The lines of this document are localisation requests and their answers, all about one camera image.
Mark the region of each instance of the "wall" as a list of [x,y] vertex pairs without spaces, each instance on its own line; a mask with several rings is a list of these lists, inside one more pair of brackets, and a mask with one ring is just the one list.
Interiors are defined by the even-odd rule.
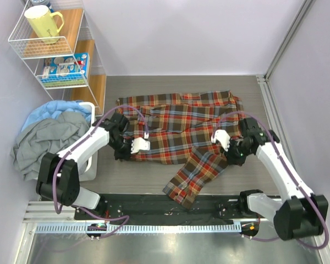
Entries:
[[12,262],[27,203],[36,199],[35,183],[23,182],[9,153],[29,112],[49,100],[7,42],[22,8],[0,1],[0,264]]
[[84,0],[108,75],[264,73],[303,0]]
[[330,0],[315,1],[271,78],[294,163],[329,201]]

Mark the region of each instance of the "blue cloth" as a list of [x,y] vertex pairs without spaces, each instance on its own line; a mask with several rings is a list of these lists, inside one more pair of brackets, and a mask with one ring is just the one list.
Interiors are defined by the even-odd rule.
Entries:
[[66,111],[81,113],[82,116],[86,119],[86,121],[90,123],[92,113],[83,106],[80,106],[80,102],[82,101],[56,100],[47,102],[46,104],[39,106],[37,109],[33,110],[33,112],[31,112],[30,115],[27,117],[27,120],[24,123],[21,132],[30,124],[33,124],[46,118],[57,119],[61,113]]

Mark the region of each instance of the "white plastic basket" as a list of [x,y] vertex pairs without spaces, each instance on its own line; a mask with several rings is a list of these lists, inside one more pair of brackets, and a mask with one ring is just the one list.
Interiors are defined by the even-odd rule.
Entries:
[[[91,125],[95,122],[95,106],[90,102],[79,103],[80,106],[83,106],[87,110],[92,112]],[[97,175],[97,161],[98,161],[98,152],[95,152],[93,156],[88,159],[88,165],[86,170],[79,175],[79,181],[85,182],[86,180],[94,180]]]

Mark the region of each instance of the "plaid shirt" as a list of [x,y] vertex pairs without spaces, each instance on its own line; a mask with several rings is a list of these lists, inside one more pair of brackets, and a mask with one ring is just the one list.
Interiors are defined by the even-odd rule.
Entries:
[[[117,105],[130,105],[144,116],[149,127],[150,150],[133,155],[136,161],[181,164],[184,167],[164,188],[173,200],[189,208],[205,183],[213,180],[226,166],[221,147],[211,143],[211,135],[225,113],[242,111],[241,100],[225,92],[168,93],[123,97]],[[144,123],[133,109],[119,109],[129,120],[125,133],[140,137]],[[233,138],[241,136],[236,114],[221,123]]]

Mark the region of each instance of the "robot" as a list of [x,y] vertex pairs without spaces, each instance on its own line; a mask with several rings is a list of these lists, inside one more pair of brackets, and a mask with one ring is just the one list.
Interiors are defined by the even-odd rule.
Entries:
[[[150,143],[146,141],[147,138],[122,137],[127,126],[126,117],[114,113],[111,119],[104,120],[100,125],[94,123],[88,133],[69,148],[57,154],[45,154],[41,162],[36,192],[45,199],[53,200],[53,173],[62,157],[70,153],[63,161],[57,179],[57,201],[64,206],[84,207],[96,215],[103,216],[107,210],[106,199],[80,186],[79,169],[89,157],[106,145],[114,149],[116,160],[128,160],[132,154],[140,150],[149,150]],[[288,162],[280,140],[272,130],[269,130],[269,136],[253,118],[242,119],[239,127],[243,138],[233,140],[225,130],[216,130],[212,135],[212,143],[220,143],[229,164],[242,166],[248,155],[255,155],[267,168],[281,197],[281,201],[276,201],[261,190],[242,191],[238,199],[241,212],[247,215],[257,213],[272,222],[282,240],[321,235],[324,231],[323,225],[309,201],[311,199],[325,220],[328,210],[327,199],[323,195],[315,195],[302,181]],[[276,155],[274,147],[278,149],[279,156]]]

